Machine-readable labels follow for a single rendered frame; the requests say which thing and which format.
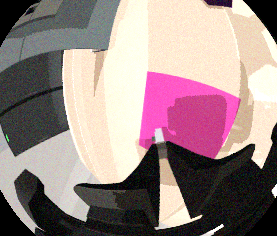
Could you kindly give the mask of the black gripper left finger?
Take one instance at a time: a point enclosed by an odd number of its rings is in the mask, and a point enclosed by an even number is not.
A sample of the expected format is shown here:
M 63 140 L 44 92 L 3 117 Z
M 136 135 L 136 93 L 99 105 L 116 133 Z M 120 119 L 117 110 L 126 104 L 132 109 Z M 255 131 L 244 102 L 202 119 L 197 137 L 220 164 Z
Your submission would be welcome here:
M 78 183 L 74 193 L 87 206 L 117 208 L 117 210 L 145 211 L 149 222 L 159 227 L 159 199 L 161 199 L 161 169 L 159 169 L 159 154 L 157 143 L 150 145 L 142 162 L 131 171 L 125 181 L 118 183 Z

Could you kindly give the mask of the purple rectangular block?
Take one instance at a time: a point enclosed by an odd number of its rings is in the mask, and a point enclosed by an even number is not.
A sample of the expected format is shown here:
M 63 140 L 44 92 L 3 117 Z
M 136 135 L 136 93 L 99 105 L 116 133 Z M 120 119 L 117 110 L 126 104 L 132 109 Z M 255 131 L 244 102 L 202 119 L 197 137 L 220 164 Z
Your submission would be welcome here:
M 213 6 L 227 6 L 227 8 L 232 8 L 232 0 L 203 0 L 207 2 L 207 5 Z

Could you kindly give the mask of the grey panel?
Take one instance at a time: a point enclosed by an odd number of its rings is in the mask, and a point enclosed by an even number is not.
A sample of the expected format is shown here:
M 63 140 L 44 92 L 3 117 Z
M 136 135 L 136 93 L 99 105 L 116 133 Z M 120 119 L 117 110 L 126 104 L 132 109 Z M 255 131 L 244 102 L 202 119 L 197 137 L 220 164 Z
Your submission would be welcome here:
M 0 73 L 50 51 L 109 50 L 121 0 L 37 0 L 14 24 L 0 47 Z

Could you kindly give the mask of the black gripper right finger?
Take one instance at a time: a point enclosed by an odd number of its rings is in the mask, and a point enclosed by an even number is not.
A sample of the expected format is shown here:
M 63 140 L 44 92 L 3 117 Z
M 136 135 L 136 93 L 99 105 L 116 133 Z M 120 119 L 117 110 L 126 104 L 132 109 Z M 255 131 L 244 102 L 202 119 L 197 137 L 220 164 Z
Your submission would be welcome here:
M 190 219 L 201 216 L 203 207 L 218 187 L 220 179 L 234 173 L 254 155 L 255 143 L 235 151 L 226 158 L 213 159 L 193 153 L 182 146 L 166 141 L 170 169 L 183 196 Z

